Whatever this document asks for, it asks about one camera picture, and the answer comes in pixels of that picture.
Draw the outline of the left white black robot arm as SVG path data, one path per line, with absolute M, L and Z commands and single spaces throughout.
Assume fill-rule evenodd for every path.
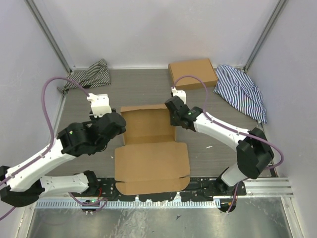
M 93 197 L 100 185 L 93 171 L 72 176 L 52 177 L 47 174 L 58 166 L 82 155 L 94 155 L 107 148 L 111 139 L 123 134 L 125 119 L 112 110 L 100 118 L 74 122 L 57 134 L 52 144 L 14 166 L 1 166 L 0 199 L 13 207 L 24 207 L 46 195 L 78 193 Z

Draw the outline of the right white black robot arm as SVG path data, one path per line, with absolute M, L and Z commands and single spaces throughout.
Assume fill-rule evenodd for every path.
M 222 195 L 230 195 L 238 182 L 257 179 L 273 160 L 274 154 L 259 128 L 252 130 L 234 127 L 213 118 L 204 109 L 189 108 L 178 96 L 165 102 L 170 124 L 208 135 L 236 152 L 237 162 L 225 169 L 216 179 L 215 188 Z

